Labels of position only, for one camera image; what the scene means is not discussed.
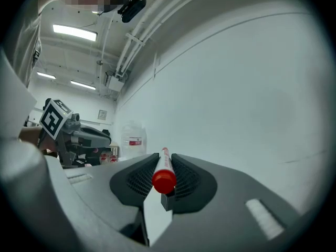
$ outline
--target red marker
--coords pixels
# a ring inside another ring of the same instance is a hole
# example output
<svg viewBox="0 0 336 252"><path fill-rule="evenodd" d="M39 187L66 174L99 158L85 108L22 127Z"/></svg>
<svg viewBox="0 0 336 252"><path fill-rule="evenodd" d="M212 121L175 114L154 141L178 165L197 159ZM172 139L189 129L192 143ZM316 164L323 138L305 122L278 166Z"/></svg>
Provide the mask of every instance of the red marker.
<svg viewBox="0 0 336 252"><path fill-rule="evenodd" d="M176 176L167 148L163 148L161 151L161 156L152 178L152 184L157 192L163 194L172 192L176 185Z"/></svg>

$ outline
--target electrical box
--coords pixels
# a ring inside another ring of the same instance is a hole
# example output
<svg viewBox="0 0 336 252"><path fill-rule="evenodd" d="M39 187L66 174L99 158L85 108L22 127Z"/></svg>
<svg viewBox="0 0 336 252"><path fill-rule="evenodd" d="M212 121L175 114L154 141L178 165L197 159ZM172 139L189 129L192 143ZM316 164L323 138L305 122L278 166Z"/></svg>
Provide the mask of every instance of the electrical box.
<svg viewBox="0 0 336 252"><path fill-rule="evenodd" d="M117 78L111 77L110 84L109 84L109 89L119 92L119 91L121 91L124 84L125 84L124 82L119 81Z"/></svg>

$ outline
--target person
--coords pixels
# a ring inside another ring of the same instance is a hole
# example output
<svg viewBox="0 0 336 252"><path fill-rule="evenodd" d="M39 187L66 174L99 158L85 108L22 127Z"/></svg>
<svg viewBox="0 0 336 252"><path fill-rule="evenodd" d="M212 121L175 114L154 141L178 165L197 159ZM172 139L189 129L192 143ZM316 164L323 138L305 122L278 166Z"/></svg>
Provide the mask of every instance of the person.
<svg viewBox="0 0 336 252"><path fill-rule="evenodd" d="M55 0L27 0L22 10L17 14L7 33L3 49L9 63L23 84L28 87L31 72L41 53L40 22L41 13L46 5ZM98 6L120 5L123 0L61 0L76 8L96 10ZM19 138L37 146L42 127L23 127ZM56 151L54 141L46 136L39 145L40 150Z"/></svg>

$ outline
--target red cap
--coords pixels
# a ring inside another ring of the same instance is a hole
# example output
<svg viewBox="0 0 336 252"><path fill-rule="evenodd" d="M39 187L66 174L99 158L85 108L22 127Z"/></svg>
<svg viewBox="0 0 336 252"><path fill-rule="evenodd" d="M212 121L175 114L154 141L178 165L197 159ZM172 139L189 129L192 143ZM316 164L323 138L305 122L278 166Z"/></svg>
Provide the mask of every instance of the red cap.
<svg viewBox="0 0 336 252"><path fill-rule="evenodd" d="M168 194L176 186L176 176L169 170L159 170L153 175L152 184L157 192Z"/></svg>

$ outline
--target ceiling light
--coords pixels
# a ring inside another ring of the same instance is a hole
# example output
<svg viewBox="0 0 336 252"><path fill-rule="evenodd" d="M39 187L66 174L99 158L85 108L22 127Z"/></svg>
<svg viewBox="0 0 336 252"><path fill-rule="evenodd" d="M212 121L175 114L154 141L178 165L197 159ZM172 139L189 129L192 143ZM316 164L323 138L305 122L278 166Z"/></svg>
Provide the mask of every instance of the ceiling light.
<svg viewBox="0 0 336 252"><path fill-rule="evenodd" d="M54 32L60 33L60 34L66 34L70 36L77 36L81 38L85 38L90 41L96 41L97 39L97 33L92 31L87 31L79 28L74 28L70 26L64 26L64 25L57 25L54 24Z"/></svg>
<svg viewBox="0 0 336 252"><path fill-rule="evenodd" d="M82 83L78 83L78 82L75 82L75 81L71 81L71 84L82 86L82 87L85 87L85 88L88 88L88 89L91 89L91 90L95 90L96 89L95 87L88 86L88 85L85 85L85 84L82 84Z"/></svg>
<svg viewBox="0 0 336 252"><path fill-rule="evenodd" d="M47 75L47 74L45 74L45 73L37 72L37 74L38 74L39 76L42 76L42 77L56 79L55 76Z"/></svg>

